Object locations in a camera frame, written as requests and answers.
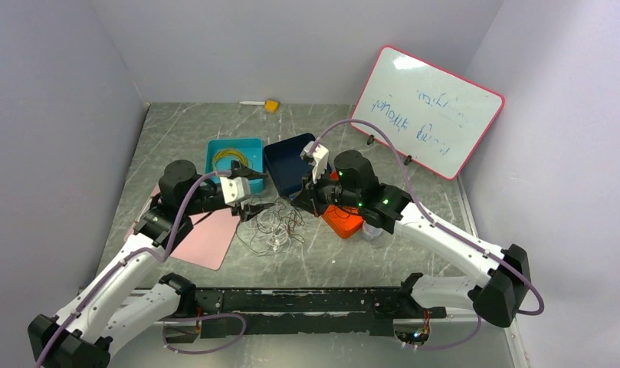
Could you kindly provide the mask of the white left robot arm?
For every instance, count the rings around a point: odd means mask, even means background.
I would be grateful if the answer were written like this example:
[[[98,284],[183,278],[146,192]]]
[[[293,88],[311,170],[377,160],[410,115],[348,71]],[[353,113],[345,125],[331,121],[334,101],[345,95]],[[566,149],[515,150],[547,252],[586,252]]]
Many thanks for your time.
[[[192,216],[222,209],[243,219],[259,213],[259,205],[248,204],[249,182],[264,178],[238,161],[204,175],[188,160],[168,164],[156,196],[112,261],[70,303],[52,316],[39,314],[29,324],[36,365],[106,367],[122,346],[156,321],[197,317],[196,286],[174,273],[138,301],[121,304],[193,230]]]

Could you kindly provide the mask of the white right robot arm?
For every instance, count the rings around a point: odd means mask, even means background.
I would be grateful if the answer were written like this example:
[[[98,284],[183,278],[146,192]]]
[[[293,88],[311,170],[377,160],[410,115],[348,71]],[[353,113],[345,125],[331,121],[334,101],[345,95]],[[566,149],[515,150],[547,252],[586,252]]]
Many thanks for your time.
[[[496,327],[513,323],[531,281],[523,248],[491,244],[432,214],[405,190],[380,182],[371,162],[356,150],[338,154],[335,164],[334,177],[314,178],[315,171],[308,171],[293,206],[316,216],[331,205],[355,209],[367,225],[417,242],[464,272],[462,277],[409,277],[408,290],[398,298],[406,317],[426,308],[454,307],[474,311]]]

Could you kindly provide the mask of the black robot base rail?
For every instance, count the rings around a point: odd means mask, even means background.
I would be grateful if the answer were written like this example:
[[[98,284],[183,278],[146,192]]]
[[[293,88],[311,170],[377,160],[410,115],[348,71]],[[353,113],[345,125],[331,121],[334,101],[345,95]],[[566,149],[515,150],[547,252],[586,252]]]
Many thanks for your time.
[[[412,334],[424,321],[443,319],[444,307],[424,309],[411,298],[418,274],[395,287],[184,287],[184,319],[164,329],[168,343],[247,335]]]

